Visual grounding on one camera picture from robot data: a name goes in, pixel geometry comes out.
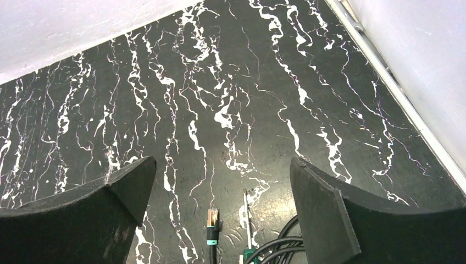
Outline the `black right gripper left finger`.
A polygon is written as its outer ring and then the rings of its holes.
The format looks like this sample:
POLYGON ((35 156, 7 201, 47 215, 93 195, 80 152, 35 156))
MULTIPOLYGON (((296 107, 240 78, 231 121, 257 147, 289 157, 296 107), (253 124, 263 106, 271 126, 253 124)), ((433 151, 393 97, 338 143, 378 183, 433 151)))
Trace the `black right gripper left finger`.
POLYGON ((1 209, 1 263, 125 263, 156 176, 151 156, 60 194, 1 209))

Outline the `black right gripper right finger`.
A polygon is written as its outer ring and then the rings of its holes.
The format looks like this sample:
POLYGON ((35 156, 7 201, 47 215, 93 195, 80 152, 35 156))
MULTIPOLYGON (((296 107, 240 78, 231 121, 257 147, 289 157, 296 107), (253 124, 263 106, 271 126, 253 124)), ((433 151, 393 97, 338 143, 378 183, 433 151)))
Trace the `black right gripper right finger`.
POLYGON ((290 183, 309 263, 465 263, 465 208, 390 201, 296 157, 290 183))

